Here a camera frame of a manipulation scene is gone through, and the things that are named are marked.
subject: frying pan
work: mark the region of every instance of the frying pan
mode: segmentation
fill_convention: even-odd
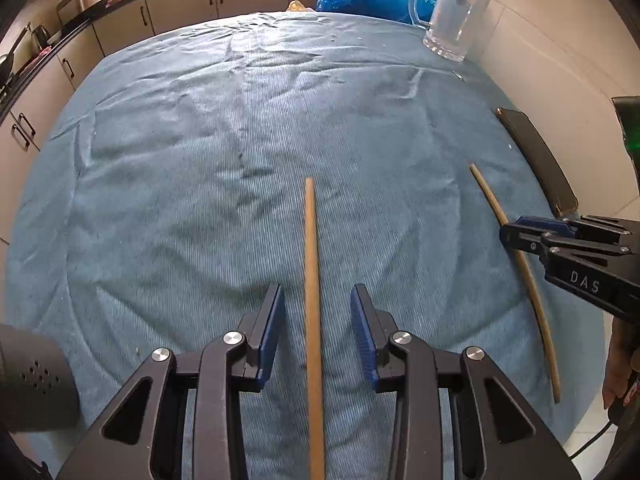
[[[20,33],[20,36],[18,36],[18,39],[15,40],[14,46],[11,47],[11,50],[7,54],[0,56],[0,88],[2,88],[9,80],[11,70],[14,69],[15,49],[18,48],[18,45],[22,41],[22,38],[24,38],[24,35],[27,33],[27,30],[29,30],[30,26],[31,23],[28,23]]]

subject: wooden chopstick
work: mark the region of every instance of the wooden chopstick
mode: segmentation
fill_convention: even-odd
[[[480,173],[480,170],[476,168],[475,164],[472,164],[469,169],[478,181],[480,189],[482,189],[491,209],[494,210],[495,216],[500,225],[508,224],[509,219],[507,218],[507,215],[504,213],[498,199],[495,197],[494,192],[482,176],[482,173]],[[554,394],[554,402],[558,404],[561,397],[560,372],[558,371],[556,348],[554,347],[554,340],[551,337],[551,329],[549,328],[549,322],[546,318],[545,310],[542,307],[542,297],[540,296],[540,291],[536,285],[536,280],[533,277],[533,272],[531,271],[527,257],[522,251],[513,251],[513,253],[516,258],[516,264],[522,274],[524,284],[527,287],[527,292],[529,293],[531,304],[533,305],[533,311],[536,314],[536,319],[538,320],[538,327],[540,329],[540,335],[542,336],[542,346],[545,351],[546,362],[549,366],[549,376],[551,378],[551,389]]]
[[[316,193],[312,178],[308,178],[305,181],[305,330],[306,396],[309,418],[309,478],[310,480],[324,480],[318,227]]]

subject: human hand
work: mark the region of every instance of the human hand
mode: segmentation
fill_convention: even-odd
[[[625,396],[629,377],[633,370],[640,372],[640,348],[638,348],[639,329],[617,317],[611,325],[611,342],[602,385],[604,409]]]

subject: black cable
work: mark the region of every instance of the black cable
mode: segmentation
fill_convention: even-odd
[[[593,444],[601,436],[603,436],[605,433],[607,433],[607,430],[611,427],[611,425],[612,425],[611,421],[607,422],[604,425],[604,428],[602,428],[598,433],[596,433],[593,438],[589,439],[589,441],[584,446],[582,446],[578,451],[576,451],[574,454],[572,454],[569,458],[571,460],[573,460],[575,457],[580,455],[580,453],[582,453],[585,449],[587,449],[591,444]]]

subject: glass mug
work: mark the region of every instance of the glass mug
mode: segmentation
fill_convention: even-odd
[[[425,46],[453,61],[465,59],[491,0],[438,0],[430,22],[418,17],[417,1],[409,0],[409,16],[414,25],[427,29]]]

